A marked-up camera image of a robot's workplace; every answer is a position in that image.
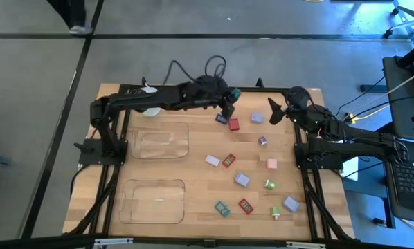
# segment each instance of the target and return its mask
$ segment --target gray floor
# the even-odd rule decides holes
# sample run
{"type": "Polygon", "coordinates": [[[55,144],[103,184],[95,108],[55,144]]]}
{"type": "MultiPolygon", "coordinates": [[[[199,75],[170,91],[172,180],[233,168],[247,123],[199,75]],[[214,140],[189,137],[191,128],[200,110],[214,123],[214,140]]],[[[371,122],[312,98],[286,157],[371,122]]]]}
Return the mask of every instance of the gray floor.
{"type": "MultiPolygon", "coordinates": [[[[0,33],[66,32],[45,1],[22,2],[0,1],[0,33]]],[[[89,16],[95,5],[88,1],[89,16]]],[[[357,6],[300,0],[111,0],[105,1],[96,32],[381,34],[400,22],[389,16],[392,9],[391,3],[357,6]]],[[[82,45],[82,39],[0,40],[0,154],[12,159],[11,166],[0,166],[0,239],[17,237],[82,45]]],[[[319,87],[326,105],[336,111],[359,94],[360,84],[382,76],[382,57],[403,55],[412,47],[400,40],[93,40],[34,235],[61,233],[78,160],[73,143],[84,138],[89,103],[100,83],[137,83],[144,76],[160,84],[171,59],[199,75],[206,59],[218,54],[227,59],[225,78],[230,85],[253,86],[261,77],[267,86],[319,87]]],[[[175,69],[170,81],[186,78],[175,69]]],[[[367,95],[360,103],[375,97],[367,95]]],[[[357,126],[376,129],[388,120],[389,111],[382,111],[357,126]]],[[[383,216],[379,199],[349,192],[347,198],[358,239],[414,247],[414,230],[400,221],[396,230],[371,224],[371,218],[383,216]]]]}

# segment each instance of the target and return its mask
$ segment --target person's foot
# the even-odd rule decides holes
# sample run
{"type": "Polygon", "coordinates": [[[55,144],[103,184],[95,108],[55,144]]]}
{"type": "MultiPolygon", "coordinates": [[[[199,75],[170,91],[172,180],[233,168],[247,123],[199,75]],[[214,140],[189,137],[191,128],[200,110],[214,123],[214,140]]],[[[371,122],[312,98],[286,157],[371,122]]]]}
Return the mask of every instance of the person's foot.
{"type": "Polygon", "coordinates": [[[78,26],[75,25],[70,28],[69,34],[72,35],[88,35],[93,31],[93,29],[89,26],[78,26]]]}

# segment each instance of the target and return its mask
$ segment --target transparent bin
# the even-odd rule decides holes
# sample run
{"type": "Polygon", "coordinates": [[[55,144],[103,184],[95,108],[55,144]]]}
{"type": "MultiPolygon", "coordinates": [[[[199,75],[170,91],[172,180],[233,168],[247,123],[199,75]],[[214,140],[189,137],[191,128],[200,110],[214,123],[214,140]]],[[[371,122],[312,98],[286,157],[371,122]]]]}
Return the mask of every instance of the transparent bin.
{"type": "Polygon", "coordinates": [[[137,159],[176,159],[188,155],[188,125],[184,122],[135,120],[131,154],[137,159]]]}
{"type": "Polygon", "coordinates": [[[120,200],[122,223],[180,223],[184,218],[182,180],[125,182],[120,200]]]}

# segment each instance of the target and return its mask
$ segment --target chair wheel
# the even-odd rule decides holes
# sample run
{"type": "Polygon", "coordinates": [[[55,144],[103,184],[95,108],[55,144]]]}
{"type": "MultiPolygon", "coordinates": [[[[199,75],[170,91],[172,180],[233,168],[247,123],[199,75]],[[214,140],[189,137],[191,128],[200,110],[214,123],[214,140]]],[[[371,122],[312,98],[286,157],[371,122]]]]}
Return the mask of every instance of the chair wheel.
{"type": "Polygon", "coordinates": [[[374,218],[373,223],[376,224],[376,225],[382,226],[382,227],[387,226],[387,223],[386,223],[385,220],[381,220],[381,219],[378,219],[378,218],[374,218]]]}
{"type": "Polygon", "coordinates": [[[382,36],[386,39],[388,39],[391,35],[393,34],[392,30],[387,30],[385,34],[383,34],[382,36]]]}

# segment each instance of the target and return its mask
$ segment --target black keyboard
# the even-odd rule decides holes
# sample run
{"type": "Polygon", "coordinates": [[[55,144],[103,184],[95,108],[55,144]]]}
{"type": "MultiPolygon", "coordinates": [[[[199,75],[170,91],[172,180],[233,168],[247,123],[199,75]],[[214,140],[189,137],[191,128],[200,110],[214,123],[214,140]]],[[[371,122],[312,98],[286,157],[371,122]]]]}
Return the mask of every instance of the black keyboard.
{"type": "Polygon", "coordinates": [[[414,164],[393,165],[398,203],[414,210],[414,164]]]}

